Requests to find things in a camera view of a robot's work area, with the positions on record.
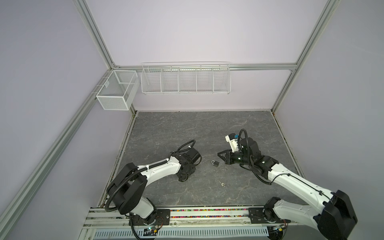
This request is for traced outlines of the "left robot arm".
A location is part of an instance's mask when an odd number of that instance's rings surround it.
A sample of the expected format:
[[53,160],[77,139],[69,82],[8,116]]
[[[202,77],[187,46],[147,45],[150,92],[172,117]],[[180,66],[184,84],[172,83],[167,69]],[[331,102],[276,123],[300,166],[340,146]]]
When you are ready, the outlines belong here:
[[121,215],[138,216],[144,224],[153,224],[161,216],[156,206],[143,193],[150,184],[170,175],[185,182],[196,171],[202,160],[191,140],[172,151],[161,161],[137,166],[126,164],[107,187],[106,212],[118,211]]

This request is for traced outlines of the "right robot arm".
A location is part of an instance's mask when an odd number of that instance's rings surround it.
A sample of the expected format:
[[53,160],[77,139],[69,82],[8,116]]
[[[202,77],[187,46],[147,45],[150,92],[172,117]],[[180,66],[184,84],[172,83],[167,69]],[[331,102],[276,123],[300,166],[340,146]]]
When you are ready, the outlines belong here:
[[350,197],[343,191],[322,188],[290,171],[276,159],[263,155],[245,129],[225,137],[229,150],[218,153],[225,164],[238,164],[266,185],[277,184],[305,205],[273,197],[265,205],[263,218],[269,222],[290,220],[318,230],[328,240],[346,240],[358,223]]

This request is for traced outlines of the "grey padlock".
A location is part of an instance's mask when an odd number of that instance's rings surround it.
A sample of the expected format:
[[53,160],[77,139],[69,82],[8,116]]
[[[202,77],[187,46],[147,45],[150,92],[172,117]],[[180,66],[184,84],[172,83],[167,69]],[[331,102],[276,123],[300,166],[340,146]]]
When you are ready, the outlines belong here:
[[215,161],[215,160],[212,160],[211,161],[211,164],[215,167],[218,167],[220,165],[220,163],[218,161]]

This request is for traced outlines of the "white mesh box basket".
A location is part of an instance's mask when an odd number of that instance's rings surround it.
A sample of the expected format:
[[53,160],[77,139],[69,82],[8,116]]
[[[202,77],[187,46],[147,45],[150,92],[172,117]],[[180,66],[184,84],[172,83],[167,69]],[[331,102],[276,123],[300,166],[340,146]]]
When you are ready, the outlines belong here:
[[104,110],[129,111],[139,86],[136,71],[112,70],[96,97]]

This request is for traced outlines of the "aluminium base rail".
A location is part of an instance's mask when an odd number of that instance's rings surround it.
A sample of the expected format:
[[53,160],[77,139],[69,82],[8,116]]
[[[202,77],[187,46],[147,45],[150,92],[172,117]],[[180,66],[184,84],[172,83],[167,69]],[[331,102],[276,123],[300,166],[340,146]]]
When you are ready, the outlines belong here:
[[138,215],[120,215],[117,211],[91,209],[83,223],[83,229],[106,229],[135,227],[234,227],[303,225],[318,229],[314,219],[315,210],[308,205],[288,202],[278,204],[280,214],[265,210],[262,206],[216,206],[216,207],[160,207],[157,216],[145,222]]

